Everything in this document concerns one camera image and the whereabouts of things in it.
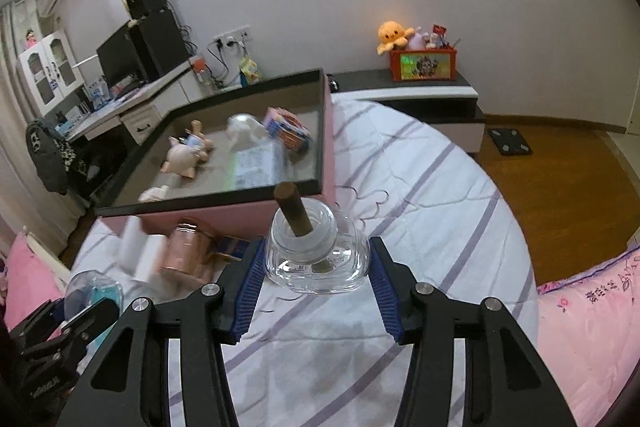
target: desk drawer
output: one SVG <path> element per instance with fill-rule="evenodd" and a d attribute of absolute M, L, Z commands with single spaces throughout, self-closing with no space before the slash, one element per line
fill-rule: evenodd
<path fill-rule="evenodd" d="M 147 105 L 121 116 L 120 119 L 136 143 L 140 144 L 151 134 L 162 117 L 153 105 Z"/>

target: bottle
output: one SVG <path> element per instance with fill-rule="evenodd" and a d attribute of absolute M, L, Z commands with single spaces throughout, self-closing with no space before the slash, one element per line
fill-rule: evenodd
<path fill-rule="evenodd" d="M 322 201 L 278 184 L 265 254 L 269 279 L 297 293 L 335 294 L 359 288 L 369 270 L 369 243 L 353 219 Z"/>

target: pink pillow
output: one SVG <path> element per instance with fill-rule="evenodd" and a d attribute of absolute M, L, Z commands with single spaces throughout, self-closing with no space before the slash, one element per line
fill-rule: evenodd
<path fill-rule="evenodd" d="M 600 421 L 640 359 L 639 266 L 632 250 L 538 297 L 538 350 L 578 427 Z"/>
<path fill-rule="evenodd" d="M 31 251 L 22 232 L 11 247 L 6 269 L 8 288 L 4 321 L 10 331 L 43 302 L 63 297 L 55 276 Z"/>

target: pink box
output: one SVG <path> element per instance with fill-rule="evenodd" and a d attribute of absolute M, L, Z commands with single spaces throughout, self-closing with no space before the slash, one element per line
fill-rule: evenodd
<path fill-rule="evenodd" d="M 142 219 L 146 233 L 168 234 L 178 223 L 193 220 L 220 235 L 244 239 L 266 235 L 277 209 L 273 185 L 225 190 L 222 164 L 226 119 L 245 112 L 261 120 L 268 107 L 290 110 L 311 132 L 308 152 L 290 163 L 287 179 L 298 185 L 302 196 L 334 204 L 333 106 L 324 73 L 312 70 L 215 95 L 171 111 L 120 168 L 96 210 L 97 216 L 116 233 L 122 232 L 128 216 L 135 215 Z M 209 163 L 198 168 L 194 180 L 161 174 L 159 169 L 169 149 L 168 137 L 179 134 L 191 120 L 200 120 L 203 132 L 214 142 Z M 216 161 L 222 162 L 222 166 L 217 166 Z M 138 203 L 143 190 L 170 183 L 167 200 Z"/>

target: orange octopus plush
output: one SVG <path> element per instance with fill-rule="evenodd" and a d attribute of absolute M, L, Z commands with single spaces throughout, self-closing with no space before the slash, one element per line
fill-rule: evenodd
<path fill-rule="evenodd" d="M 404 48 L 409 42 L 407 37 L 411 37 L 414 33 L 413 28 L 404 29 L 396 21 L 382 23 L 382 26 L 378 28 L 378 37 L 380 38 L 378 55 L 389 52 L 393 48 Z"/>

